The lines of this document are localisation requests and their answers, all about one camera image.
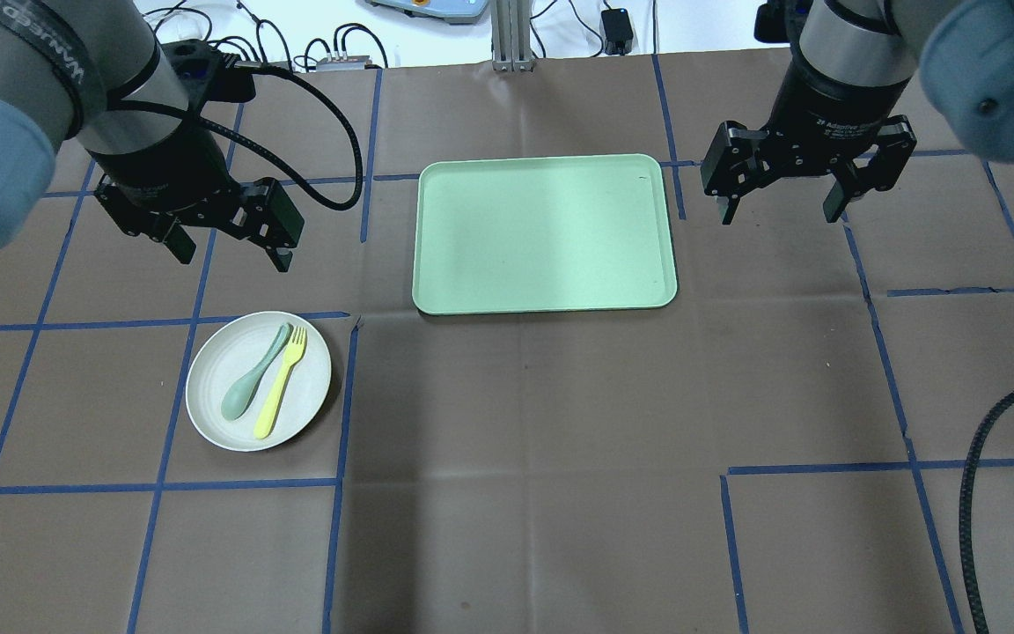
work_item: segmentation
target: light green tray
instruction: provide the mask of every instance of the light green tray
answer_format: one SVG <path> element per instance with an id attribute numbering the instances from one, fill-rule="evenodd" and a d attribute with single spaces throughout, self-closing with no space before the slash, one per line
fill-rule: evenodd
<path id="1" fill-rule="evenodd" d="M 419 190 L 414 302 L 425 312 L 656 308 L 675 297 L 652 157 L 437 162 Z"/>

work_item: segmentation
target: white plate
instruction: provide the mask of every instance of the white plate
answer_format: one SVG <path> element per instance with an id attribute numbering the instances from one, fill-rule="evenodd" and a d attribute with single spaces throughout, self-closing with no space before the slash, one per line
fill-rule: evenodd
<path id="1" fill-rule="evenodd" d="M 252 437 L 252 428 L 257 426 L 261 407 L 277 378 L 284 352 L 274 358 L 261 378 L 249 409 L 240 418 L 226 421 L 222 417 L 222 400 L 233 381 L 261 361 L 277 338 L 277 331 L 285 323 L 303 326 L 307 333 L 307 348 L 289 375 L 273 432 L 258 440 Z M 307 426 L 318 413 L 330 388 L 331 351 L 314 326 L 289 312 L 254 312 L 226 324 L 198 351 L 186 377 L 186 410 L 198 433 L 223 449 L 269 449 Z"/>

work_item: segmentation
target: black cable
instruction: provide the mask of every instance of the black cable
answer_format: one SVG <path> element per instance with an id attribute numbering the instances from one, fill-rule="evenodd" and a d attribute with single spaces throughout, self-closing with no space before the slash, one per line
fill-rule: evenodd
<path id="1" fill-rule="evenodd" d="M 347 52 L 347 37 L 350 36 L 351 32 L 354 32 L 356 30 L 361 30 L 362 32 L 365 32 L 366 36 L 370 36 L 371 39 L 374 40 L 374 44 L 377 44 L 378 51 L 382 52 L 382 65 L 383 65 L 383 67 L 389 68 L 390 67 L 390 58 L 387 57 L 386 54 L 385 54 L 385 47 L 382 47 L 382 41 L 378 40 L 377 36 L 374 36 L 374 31 L 373 30 L 370 30 L 369 28 L 366 28 L 365 25 L 362 25 L 362 24 L 351 25 L 350 28 L 348 28 L 348 29 L 346 29 L 346 30 L 343 31 L 343 41 L 341 42 L 341 45 L 343 46 L 343 53 Z"/>
<path id="2" fill-rule="evenodd" d="M 249 18 L 252 20 L 252 23 L 259 23 L 259 21 L 261 21 L 261 17 L 258 17 L 252 11 L 249 11 L 249 8 L 245 7 L 244 3 L 241 3 L 241 0 L 237 0 L 237 8 L 241 9 L 241 11 L 244 11 L 245 13 L 249 13 Z"/>
<path id="3" fill-rule="evenodd" d="M 293 56 L 292 57 L 292 63 L 295 64 L 295 65 L 297 65 L 297 67 L 302 68 L 303 72 L 311 72 L 314 69 L 317 69 L 318 68 L 318 62 L 320 62 L 320 61 L 321 60 L 316 60 L 314 57 L 311 57 L 311 56 Z"/>
<path id="4" fill-rule="evenodd" d="M 261 27 L 263 27 L 263 25 L 266 24 L 269 24 L 271 27 L 273 27 L 273 30 L 275 30 L 277 32 L 277 36 L 281 38 L 281 44 L 284 45 L 284 61 L 286 61 L 287 64 L 291 65 L 292 51 L 290 51 L 289 49 L 289 41 L 284 39 L 284 32 L 281 31 L 281 28 L 279 28 L 278 25 L 274 24 L 273 21 L 271 20 L 264 19 L 264 17 L 262 17 L 262 19 L 257 20 L 257 49 L 258 51 L 261 51 L 261 61 L 265 62 L 266 64 L 269 63 L 269 56 L 267 56 L 267 54 L 265 53 L 265 45 L 262 44 L 261 42 Z"/>
<path id="5" fill-rule="evenodd" d="M 205 36 L 202 37 L 202 41 L 203 42 L 209 41 L 210 40 L 210 36 L 212 36 L 212 33 L 214 32 L 214 20 L 212 19 L 212 17 L 210 17 L 209 15 L 206 15 L 205 11 L 201 11 L 201 10 L 198 10 L 198 9 L 192 9 L 190 7 L 183 7 L 182 4 L 176 4 L 176 5 L 173 5 L 173 7 L 169 7 L 169 8 L 165 8 L 165 9 L 153 9 L 152 11 L 145 12 L 143 14 L 143 16 L 147 17 L 149 15 L 152 15 L 152 13 L 157 13 L 157 12 L 160 12 L 160 11 L 168 11 L 168 13 L 166 13 L 165 16 L 160 17 L 160 19 L 158 19 L 158 21 L 156 22 L 156 24 L 154 24 L 154 27 L 151 28 L 151 32 L 156 33 L 156 36 L 158 36 L 158 28 L 162 27 L 162 24 L 165 23 L 166 20 L 169 20 L 170 17 L 176 16 L 177 13 L 180 13 L 180 12 L 184 12 L 184 13 L 197 13 L 198 15 L 200 15 L 202 17 L 205 17 L 206 24 L 208 24 L 208 25 L 206 25 L 206 33 L 205 33 Z"/>
<path id="6" fill-rule="evenodd" d="M 241 52 L 241 59 L 242 60 L 244 60 L 246 62 L 248 62 L 249 60 L 252 60 L 252 57 L 249 57 L 249 52 L 245 51 L 244 47 L 241 47 L 241 45 L 237 44 L 237 42 L 233 42 L 233 41 L 230 41 L 230 40 L 214 40 L 212 42 L 206 42 L 206 44 L 209 44 L 210 47 L 213 47 L 214 49 L 217 49 L 218 51 L 221 50 L 221 45 L 222 44 L 228 44 L 230 47 L 233 47 L 234 49 L 237 49 L 237 51 Z"/>
<path id="7" fill-rule="evenodd" d="M 1004 412 L 1014 405 L 1014 392 L 1002 398 L 993 409 L 989 410 L 985 420 L 977 428 L 969 445 L 969 454 L 964 459 L 964 471 L 961 473 L 961 503 L 957 513 L 957 533 L 961 541 L 961 574 L 964 577 L 964 592 L 969 597 L 969 612 L 972 613 L 972 626 L 977 634 L 989 634 L 989 623 L 985 621 L 985 609 L 981 603 L 981 589 L 977 587 L 977 565 L 972 557 L 972 490 L 977 478 L 977 467 L 981 465 L 981 452 L 993 425 Z"/>
<path id="8" fill-rule="evenodd" d="M 540 10 L 537 13 L 534 13 L 534 15 L 530 16 L 530 19 L 532 20 L 532 19 L 534 19 L 534 17 L 540 17 L 540 16 L 542 16 L 542 13 L 546 13 L 547 11 L 551 10 L 551 7 L 553 7 L 553 5 L 555 5 L 557 3 L 558 3 L 558 0 L 551 0 L 551 3 L 547 4 L 547 8 L 546 9 Z"/>
<path id="9" fill-rule="evenodd" d="M 312 40 L 303 48 L 303 57 L 310 57 L 310 48 L 314 47 L 315 44 L 321 44 L 323 50 L 327 51 L 327 57 L 331 57 L 331 46 L 327 44 L 325 40 L 321 37 L 313 37 Z"/>
<path id="10" fill-rule="evenodd" d="M 226 37 L 222 37 L 221 40 L 215 40 L 214 42 L 220 42 L 220 44 L 226 44 L 226 42 L 228 42 L 228 44 L 233 44 L 234 42 L 241 42 L 241 44 L 244 44 L 245 47 L 248 47 L 248 52 L 250 54 L 250 59 L 254 59 L 254 60 L 261 59 L 261 53 L 257 52 L 257 47 L 254 47 L 252 42 L 249 42 L 248 40 L 245 40 L 244 37 L 240 37 L 240 36 L 226 36 Z"/>
<path id="11" fill-rule="evenodd" d="M 591 25 L 589 25 L 587 23 L 584 23 L 584 20 L 581 19 L 580 15 L 578 15 L 577 6 L 574 4 L 574 0 L 568 0 L 568 3 L 570 3 L 570 8 L 574 9 L 574 17 L 576 17 L 578 19 L 578 21 L 581 23 L 581 25 L 583 25 L 586 30 L 588 30 L 589 32 L 591 32 L 592 36 L 594 36 L 596 38 L 596 40 L 600 41 L 600 49 L 597 49 L 597 52 L 594 53 L 594 54 L 591 54 L 591 56 L 589 56 L 589 57 L 599 56 L 599 54 L 602 54 L 604 52 L 604 39 L 603 39 L 603 37 L 600 37 L 599 32 L 596 32 L 594 29 L 592 29 Z"/>
<path id="12" fill-rule="evenodd" d="M 542 44 L 542 39 L 538 37 L 538 29 L 534 28 L 534 23 L 530 23 L 530 32 L 534 33 L 534 41 L 538 43 L 538 49 L 542 50 L 542 57 L 547 57 L 547 45 Z"/>
<path id="13" fill-rule="evenodd" d="M 312 198 L 312 200 L 318 204 L 336 211 L 346 211 L 353 208 L 353 206 L 357 204 L 358 199 L 362 196 L 364 183 L 362 148 L 359 147 L 358 135 L 355 134 L 354 126 L 350 125 L 350 121 L 347 120 L 345 114 L 338 109 L 338 105 L 336 105 L 334 101 L 331 101 L 330 98 L 327 97 L 327 95 L 323 95 L 323 93 L 318 88 L 315 88 L 314 85 L 306 83 L 303 79 L 299 79 L 299 77 L 292 71 L 279 67 L 271 67 L 271 65 L 265 65 L 265 67 L 254 69 L 252 72 L 257 73 L 257 75 L 281 77 L 281 79 L 285 79 L 291 83 L 299 85 L 299 87 L 305 89 L 312 96 L 316 97 L 316 99 L 320 100 L 322 104 L 327 105 L 327 109 L 331 111 L 331 114 L 334 114 L 335 119 L 343 125 L 343 129 L 347 132 L 347 139 L 350 140 L 350 151 L 354 153 L 355 160 L 355 191 L 350 194 L 350 198 L 347 198 L 346 201 L 336 202 L 323 196 L 323 194 L 315 191 L 310 184 L 307 184 L 305 178 L 299 175 L 299 172 L 293 169 L 292 165 L 289 165 L 284 161 L 284 159 L 275 155 L 275 153 L 271 152 L 270 149 L 265 148 L 264 145 L 243 136 L 243 134 L 234 132 L 229 128 L 225 128 L 224 125 L 210 121 L 209 119 L 206 119 L 206 117 L 201 117 L 192 111 L 184 111 L 182 109 L 172 108 L 172 105 L 163 103 L 136 100 L 116 101 L 115 103 L 110 103 L 108 110 L 149 112 L 161 114 L 161 116 L 173 117 L 174 119 L 180 119 L 183 121 L 193 121 L 194 124 L 201 125 L 206 130 L 218 134 L 221 137 L 226 137 L 226 139 L 236 142 L 238 145 L 242 145 L 242 147 L 257 153 L 257 155 L 263 159 L 275 164 L 279 169 L 284 171 L 290 180 L 299 185 L 299 189 L 303 190 L 307 196 Z"/>
<path id="14" fill-rule="evenodd" d="M 150 11 L 148 11 L 146 13 L 140 13 L 140 15 L 146 17 L 146 16 L 148 16 L 148 13 L 157 13 L 158 11 L 166 11 L 165 15 L 163 15 L 162 17 L 160 17 L 160 19 L 164 19 L 166 16 L 171 15 L 171 13 L 173 13 L 174 10 L 182 9 L 183 8 L 183 4 L 187 4 L 189 2 L 190 2 L 190 0 L 177 0 L 177 4 L 174 4 L 173 7 L 169 8 L 169 10 L 168 9 L 153 9 L 153 10 L 150 10 Z"/>
<path id="15" fill-rule="evenodd" d="M 651 54 L 659 54 L 659 0 L 651 0 Z"/>
<path id="16" fill-rule="evenodd" d="M 331 45 L 335 47 L 336 53 L 339 52 L 339 32 L 341 32 L 343 28 L 350 28 L 353 27 L 353 25 L 361 25 L 361 27 L 366 28 L 366 24 L 363 23 L 341 23 L 335 27 L 335 32 L 331 33 Z"/>

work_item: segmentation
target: spoon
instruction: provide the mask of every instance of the spoon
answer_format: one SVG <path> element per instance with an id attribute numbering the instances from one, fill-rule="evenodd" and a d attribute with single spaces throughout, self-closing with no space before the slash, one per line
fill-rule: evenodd
<path id="1" fill-rule="evenodd" d="M 222 400 L 222 417 L 225 417 L 226 421 L 236 421 L 241 417 L 241 414 L 244 414 L 245 410 L 249 409 L 254 395 L 257 394 L 257 386 L 261 384 L 261 377 L 265 376 L 265 370 L 269 369 L 273 358 L 277 357 L 285 343 L 289 341 L 291 333 L 292 326 L 282 325 L 281 330 L 277 331 L 277 338 L 273 340 L 273 345 L 270 346 L 269 352 L 265 353 L 261 362 L 254 366 L 254 369 L 245 372 L 244 376 L 238 378 L 229 388 L 229 392 L 225 393 L 225 398 Z"/>

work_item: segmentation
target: fork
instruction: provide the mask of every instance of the fork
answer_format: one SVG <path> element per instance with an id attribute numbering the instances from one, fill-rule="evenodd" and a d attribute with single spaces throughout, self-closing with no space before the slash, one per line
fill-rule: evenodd
<path id="1" fill-rule="evenodd" d="M 265 400 L 261 415 L 257 417 L 257 428 L 252 429 L 252 436 L 257 440 L 269 437 L 273 430 L 273 423 L 277 421 L 277 414 L 281 410 L 284 384 L 289 380 L 292 366 L 298 364 L 299 358 L 303 357 L 305 348 L 307 348 L 307 331 L 303 329 L 303 326 L 293 326 L 292 337 L 284 346 L 284 360 L 281 362 L 281 369 L 277 372 L 277 380 L 273 382 L 273 390 L 269 393 L 269 398 Z"/>

